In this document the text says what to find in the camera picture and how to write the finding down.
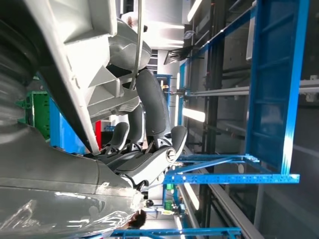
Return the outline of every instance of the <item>ceiling light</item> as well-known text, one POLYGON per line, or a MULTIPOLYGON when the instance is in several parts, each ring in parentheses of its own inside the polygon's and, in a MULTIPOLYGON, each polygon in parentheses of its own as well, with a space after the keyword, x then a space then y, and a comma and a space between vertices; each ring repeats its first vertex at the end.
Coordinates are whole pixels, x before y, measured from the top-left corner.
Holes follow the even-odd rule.
POLYGON ((200 201, 198 198, 195 195, 194 190, 190 187, 189 183, 184 183, 184 186, 185 187, 186 191, 190 198, 191 202, 193 203, 194 207, 195 207, 196 210, 200 209, 200 201))
POLYGON ((179 97, 176 96, 176 103, 175 104, 175 126, 178 124, 178 106, 179 106, 179 97))
POLYGON ((181 80, 181 74, 178 72, 176 76, 176 89, 179 90, 179 81, 181 80))
POLYGON ((149 21, 147 23, 148 26, 151 28, 156 28, 156 29, 184 29, 185 27, 183 25, 173 25, 169 23, 165 23, 161 21, 149 21))
POLYGON ((202 0, 196 0, 193 6, 191 7, 190 11, 188 13, 187 15, 187 21, 190 21, 194 14, 196 13, 196 11, 197 10, 197 8, 200 6, 200 4, 202 2, 202 0))
POLYGON ((168 48, 168 47, 172 47, 172 48, 183 48, 183 46, 179 46, 179 45, 170 45, 170 44, 167 44, 167 45, 161 45, 161 44, 149 44, 149 46, 150 47, 165 47, 165 48, 168 48))
POLYGON ((178 216, 176 217, 176 226, 177 226, 177 229, 178 230, 183 229, 183 227, 181 226, 181 219, 178 216))
POLYGON ((183 108, 182 114, 186 117, 189 117, 191 119, 204 122, 205 121, 205 113, 200 111, 194 111, 191 109, 183 108))

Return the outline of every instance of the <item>fluorescent light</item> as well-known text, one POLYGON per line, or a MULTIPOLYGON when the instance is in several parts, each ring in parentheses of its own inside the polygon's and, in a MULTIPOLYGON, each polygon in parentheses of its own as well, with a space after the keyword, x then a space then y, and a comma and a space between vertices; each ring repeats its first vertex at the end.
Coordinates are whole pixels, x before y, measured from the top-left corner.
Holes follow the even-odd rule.
POLYGON ((162 44, 149 44, 149 46, 153 46, 153 47, 174 47, 174 48, 183 48, 183 46, 179 46, 179 45, 170 45, 170 44, 166 44, 166 45, 162 45, 162 44))
POLYGON ((172 25, 169 23, 165 23, 161 21, 149 21, 147 23, 148 26, 150 26, 151 28, 154 29, 184 29, 185 27, 184 25, 172 25))
POLYGON ((124 11, 124 0, 121 0, 119 3, 119 13, 123 14, 124 11))
MULTIPOLYGON (((178 228, 178 230, 181 230, 181 229, 183 229, 183 227, 181 226, 181 219, 179 219, 179 217, 178 217, 178 216, 176 216, 176 220, 175 220, 175 222, 176 222, 176 226, 177 226, 177 228, 178 228)), ((181 235, 181 239, 185 239, 185 236, 184 236, 184 235, 181 235)))
POLYGON ((189 117, 191 119, 204 122, 205 121, 205 113, 200 111, 194 111, 191 109, 183 108, 182 114, 186 117, 189 117))
POLYGON ((193 191, 193 189, 190 187, 189 183, 184 183, 184 186, 185 187, 186 191, 190 198, 193 205, 195 207, 196 210, 200 209, 200 201, 198 198, 195 195, 195 193, 193 191))
POLYGON ((181 74, 178 72, 176 76, 176 89, 179 90, 179 81, 181 79, 181 74))
POLYGON ((178 124, 178 107, 179 107, 179 97, 176 96, 176 103, 175 104, 175 126, 178 124))
POLYGON ((201 2, 202 0, 196 0, 194 3, 194 5, 191 7, 190 11, 187 15, 187 21, 190 21, 194 16, 194 14, 197 10, 197 8, 200 5, 201 2))
POLYGON ((179 217, 176 217, 176 226, 178 230, 183 229, 183 227, 181 226, 181 219, 179 219, 179 217))
POLYGON ((184 44, 184 41, 181 40, 173 40, 173 39, 168 39, 168 38, 158 38, 158 37, 152 37, 147 38, 147 43, 150 44, 184 44))

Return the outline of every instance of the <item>seat backrest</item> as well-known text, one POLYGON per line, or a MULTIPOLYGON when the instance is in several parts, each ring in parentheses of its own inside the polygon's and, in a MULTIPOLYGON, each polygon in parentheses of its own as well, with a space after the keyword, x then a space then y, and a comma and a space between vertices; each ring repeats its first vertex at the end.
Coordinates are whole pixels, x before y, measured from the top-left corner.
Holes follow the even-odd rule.
POLYGON ((128 137, 129 131, 129 125, 126 122, 119 122, 115 128, 113 133, 112 139, 107 144, 107 146, 116 149, 117 151, 122 149, 128 137))
MULTIPOLYGON (((110 63, 125 70, 133 71, 138 47, 138 34, 122 20, 117 19, 117 34, 109 38, 110 63)), ((152 50, 143 42, 142 54, 138 69, 147 65, 152 55, 152 50)))
POLYGON ((166 99, 156 76, 144 70, 136 78, 136 90, 146 113, 147 136, 164 138, 171 131, 166 99))
POLYGON ((128 139, 131 143, 143 144, 145 136, 144 109, 139 104, 134 111, 128 113, 130 130, 128 139))

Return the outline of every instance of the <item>blue metal frame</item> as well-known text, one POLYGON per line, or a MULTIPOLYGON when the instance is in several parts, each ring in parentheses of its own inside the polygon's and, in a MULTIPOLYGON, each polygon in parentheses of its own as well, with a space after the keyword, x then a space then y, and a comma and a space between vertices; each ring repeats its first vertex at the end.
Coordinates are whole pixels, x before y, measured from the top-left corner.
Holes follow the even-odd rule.
POLYGON ((257 1, 246 152, 289 175, 309 0, 282 2, 257 1))
POLYGON ((150 229, 150 230, 115 230, 110 237, 149 237, 163 239, 167 236, 215 236, 234 239, 240 236, 240 228, 187 228, 187 229, 150 229))
MULTIPOLYGON (((251 158, 240 161, 229 155, 181 156, 178 161, 197 163, 170 171, 165 183, 299 183, 299 174, 290 174, 298 107, 309 0, 257 1, 180 67, 180 71, 212 44, 256 17, 252 81, 246 134, 246 153, 275 168, 262 167, 251 158), (181 174, 216 163, 247 163, 259 174, 181 174)), ((182 107, 178 117, 181 118, 182 107)))
POLYGON ((62 148, 67 153, 85 153, 85 146, 50 99, 50 144, 62 148))
POLYGON ((299 174, 274 173, 262 167, 259 161, 251 155, 208 155, 192 154, 181 155, 178 161, 194 162, 190 166, 170 170, 165 176, 163 184, 282 184, 299 183, 299 174), (215 166, 221 163, 249 164, 259 171, 255 174, 203 174, 187 173, 202 168, 215 166))

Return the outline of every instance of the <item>blue steel rack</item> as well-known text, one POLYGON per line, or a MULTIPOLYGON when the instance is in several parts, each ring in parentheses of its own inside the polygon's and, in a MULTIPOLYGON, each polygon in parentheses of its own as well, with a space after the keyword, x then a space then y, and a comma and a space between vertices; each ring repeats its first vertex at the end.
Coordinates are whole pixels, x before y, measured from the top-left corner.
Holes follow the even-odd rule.
MULTIPOLYGON (((183 155, 178 160, 194 165, 169 171, 163 183, 299 182, 299 174, 290 174, 290 171, 309 0, 259 0, 256 9, 253 8, 248 9, 215 35, 180 67, 180 88, 183 88, 185 66, 251 17, 256 17, 252 80, 245 137, 246 154, 183 155), (260 173, 184 174, 221 163, 238 163, 238 158, 239 162, 249 164, 260 173), (262 167, 260 162, 274 170, 262 167)), ((181 112, 182 102, 178 108, 178 124, 181 124, 181 112)))
MULTIPOLYGON (((149 237, 163 239, 167 236, 211 236, 236 239, 241 235, 240 228, 187 228, 187 229, 151 229, 151 230, 115 230, 110 238, 149 237)), ((102 239, 102 234, 85 237, 85 239, 102 239)))

